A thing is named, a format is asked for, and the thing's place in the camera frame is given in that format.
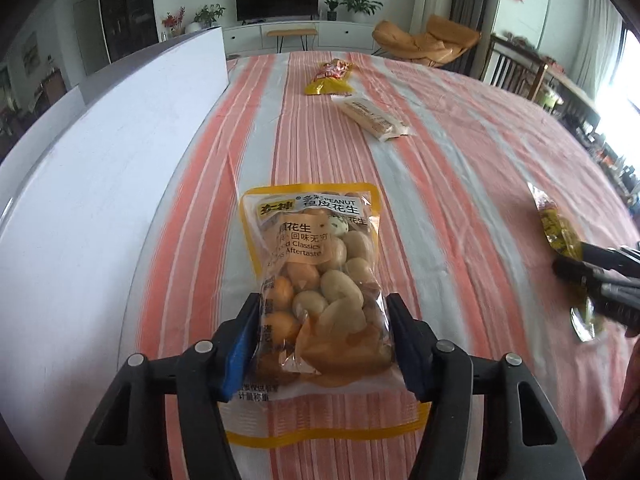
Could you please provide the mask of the yellow cartoon snack bag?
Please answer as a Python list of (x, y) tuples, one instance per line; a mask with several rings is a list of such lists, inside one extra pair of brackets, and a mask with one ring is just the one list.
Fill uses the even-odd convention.
[(594, 312), (594, 305), (586, 291), (586, 280), (581, 278), (578, 263), (582, 262), (582, 241), (574, 226), (562, 213), (555, 200), (532, 182), (527, 183), (549, 246), (556, 253), (554, 273), (573, 284), (578, 300), (570, 307), (570, 324), (580, 342), (595, 341), (603, 332), (603, 318)]

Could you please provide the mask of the yellow peanut bag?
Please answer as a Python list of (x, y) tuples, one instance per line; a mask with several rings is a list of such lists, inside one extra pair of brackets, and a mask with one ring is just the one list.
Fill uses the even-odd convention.
[(375, 185), (296, 183), (246, 191), (240, 218), (260, 292), (250, 372), (222, 410), (233, 444), (390, 439), (428, 408), (404, 389), (378, 279)]

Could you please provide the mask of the clear rice cake pack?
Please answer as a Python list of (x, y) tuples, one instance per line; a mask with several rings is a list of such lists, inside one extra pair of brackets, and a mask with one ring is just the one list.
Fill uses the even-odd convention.
[(361, 96), (332, 96), (331, 101), (343, 114), (380, 142), (414, 135), (408, 124)]

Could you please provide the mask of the yellow red snack pack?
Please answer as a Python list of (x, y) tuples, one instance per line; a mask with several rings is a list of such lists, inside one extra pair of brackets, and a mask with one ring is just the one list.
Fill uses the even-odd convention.
[(306, 96), (348, 96), (352, 94), (352, 86), (349, 84), (349, 76), (352, 72), (352, 64), (341, 58), (334, 58), (330, 62), (323, 63), (314, 79), (306, 85)]

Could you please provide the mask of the striped orange white tablecloth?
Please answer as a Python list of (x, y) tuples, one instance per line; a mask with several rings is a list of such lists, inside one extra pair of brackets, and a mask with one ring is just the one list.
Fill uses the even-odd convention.
[(476, 356), (518, 353), (580, 458), (616, 421), (632, 343), (580, 342), (530, 188), (589, 243), (639, 234), (600, 167), (538, 106), (444, 70), (353, 54), (354, 89), (412, 128), (380, 142), (306, 84), (326, 52), (240, 58), (160, 203), (127, 308), (122, 354), (183, 352), (236, 315), (256, 281), (238, 201), (249, 188), (367, 182), (381, 194), (378, 279)]

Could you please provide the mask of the dark wooden chair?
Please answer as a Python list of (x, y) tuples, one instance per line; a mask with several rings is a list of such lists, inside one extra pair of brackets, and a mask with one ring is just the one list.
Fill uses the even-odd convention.
[(548, 69), (537, 53), (492, 34), (480, 81), (535, 101)]

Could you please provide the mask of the white cardboard storage box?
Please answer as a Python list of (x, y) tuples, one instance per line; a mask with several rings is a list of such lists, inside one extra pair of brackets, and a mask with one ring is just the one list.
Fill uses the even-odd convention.
[(220, 29), (156, 44), (81, 81), (2, 162), (3, 478), (66, 473), (157, 208), (227, 84)]

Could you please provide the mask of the orange lounge chair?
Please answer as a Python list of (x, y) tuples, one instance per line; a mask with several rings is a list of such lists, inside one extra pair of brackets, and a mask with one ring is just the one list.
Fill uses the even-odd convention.
[(482, 33), (432, 14), (420, 34), (409, 34), (390, 21), (382, 21), (373, 29), (372, 38), (393, 58), (442, 67), (474, 48)]

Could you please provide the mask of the small dark potted plant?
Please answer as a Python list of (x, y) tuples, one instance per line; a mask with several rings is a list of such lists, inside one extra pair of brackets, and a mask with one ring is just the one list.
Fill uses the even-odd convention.
[(328, 21), (336, 21), (337, 8), (340, 5), (340, 2), (338, 0), (326, 0), (324, 4), (326, 5), (326, 19)]

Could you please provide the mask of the small wooden bench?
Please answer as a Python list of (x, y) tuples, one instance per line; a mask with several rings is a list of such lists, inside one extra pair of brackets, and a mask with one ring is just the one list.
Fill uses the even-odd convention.
[(268, 38), (276, 40), (276, 51), (281, 53), (284, 48), (284, 42), (288, 38), (297, 38), (303, 51), (309, 51), (312, 40), (318, 36), (318, 30), (315, 28), (293, 28), (293, 29), (273, 29), (266, 32)]

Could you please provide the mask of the white TV cabinet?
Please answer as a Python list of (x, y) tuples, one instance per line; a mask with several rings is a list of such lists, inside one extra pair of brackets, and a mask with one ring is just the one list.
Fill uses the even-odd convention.
[(224, 27), (228, 56), (291, 51), (358, 51), (373, 53), (378, 44), (373, 26), (343, 21), (288, 21)]

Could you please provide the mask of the red flower vase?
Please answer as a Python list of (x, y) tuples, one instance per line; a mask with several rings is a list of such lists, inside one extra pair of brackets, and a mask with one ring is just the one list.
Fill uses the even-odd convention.
[(166, 16), (160, 20), (160, 24), (162, 24), (167, 37), (175, 38), (183, 34), (183, 19), (185, 13), (186, 8), (180, 6), (177, 12), (167, 13)]

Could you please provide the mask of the green plant left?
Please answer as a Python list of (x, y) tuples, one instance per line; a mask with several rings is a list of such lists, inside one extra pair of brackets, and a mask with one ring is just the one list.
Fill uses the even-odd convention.
[(213, 27), (224, 16), (226, 8), (220, 3), (204, 4), (194, 15), (194, 22), (203, 28)]

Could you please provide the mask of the black glass display cabinet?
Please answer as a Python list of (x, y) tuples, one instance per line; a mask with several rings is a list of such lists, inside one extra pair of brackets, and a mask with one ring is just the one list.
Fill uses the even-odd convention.
[(158, 43), (153, 0), (99, 0), (99, 8), (111, 62)]

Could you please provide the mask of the framed wall painting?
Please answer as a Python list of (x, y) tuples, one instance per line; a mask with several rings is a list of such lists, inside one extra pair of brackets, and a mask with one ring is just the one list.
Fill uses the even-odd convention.
[(25, 75), (30, 76), (35, 73), (41, 64), (37, 34), (35, 32), (32, 32), (24, 41), (21, 56)]

